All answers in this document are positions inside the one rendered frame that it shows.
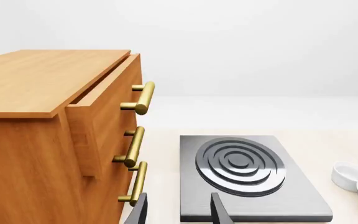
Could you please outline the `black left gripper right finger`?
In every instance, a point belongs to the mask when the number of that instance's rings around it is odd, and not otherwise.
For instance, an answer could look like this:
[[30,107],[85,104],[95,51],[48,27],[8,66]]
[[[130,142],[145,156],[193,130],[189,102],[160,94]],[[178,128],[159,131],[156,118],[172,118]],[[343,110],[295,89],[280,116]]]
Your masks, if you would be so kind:
[[234,224],[216,192],[211,193],[210,210],[213,224]]

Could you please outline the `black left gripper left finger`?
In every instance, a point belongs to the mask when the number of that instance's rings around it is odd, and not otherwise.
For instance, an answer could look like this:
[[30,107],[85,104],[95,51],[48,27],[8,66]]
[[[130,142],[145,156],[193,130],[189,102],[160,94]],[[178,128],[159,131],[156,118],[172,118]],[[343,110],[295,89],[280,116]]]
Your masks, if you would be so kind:
[[125,220],[124,224],[145,224],[147,218],[148,200],[147,194],[141,193],[140,197]]

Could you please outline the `flat black stove plate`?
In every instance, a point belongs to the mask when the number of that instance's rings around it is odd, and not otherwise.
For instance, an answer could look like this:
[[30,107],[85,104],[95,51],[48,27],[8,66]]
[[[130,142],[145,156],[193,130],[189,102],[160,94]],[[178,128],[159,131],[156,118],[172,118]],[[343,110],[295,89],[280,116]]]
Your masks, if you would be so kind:
[[211,222],[211,194],[234,222],[333,219],[275,136],[180,136],[181,222]]

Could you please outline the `white ramekin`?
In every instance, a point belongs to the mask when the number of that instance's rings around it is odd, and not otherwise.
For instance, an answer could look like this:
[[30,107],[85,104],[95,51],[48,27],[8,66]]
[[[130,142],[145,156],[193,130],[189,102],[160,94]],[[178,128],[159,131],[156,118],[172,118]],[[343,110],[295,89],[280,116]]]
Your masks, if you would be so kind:
[[357,192],[358,165],[350,162],[335,163],[331,173],[331,180],[344,190]]

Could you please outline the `wooden drawer, slightly open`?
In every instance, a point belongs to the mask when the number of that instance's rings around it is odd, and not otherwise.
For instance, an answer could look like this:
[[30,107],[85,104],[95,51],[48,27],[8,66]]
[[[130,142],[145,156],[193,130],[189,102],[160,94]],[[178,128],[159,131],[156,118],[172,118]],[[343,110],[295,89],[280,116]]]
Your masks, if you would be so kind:
[[140,55],[130,55],[76,104],[65,108],[71,139],[83,176],[97,178],[101,172],[94,122],[102,118],[117,119],[135,115],[134,111],[121,110],[120,104],[136,102],[140,94],[132,91],[132,85],[141,83]]

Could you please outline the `wooden cabinet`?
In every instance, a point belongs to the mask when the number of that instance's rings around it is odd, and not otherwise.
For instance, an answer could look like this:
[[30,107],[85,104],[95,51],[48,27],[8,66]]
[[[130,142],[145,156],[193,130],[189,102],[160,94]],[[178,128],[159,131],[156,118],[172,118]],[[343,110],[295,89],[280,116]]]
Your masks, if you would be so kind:
[[0,224],[84,224],[83,176],[65,108],[129,50],[0,55]]

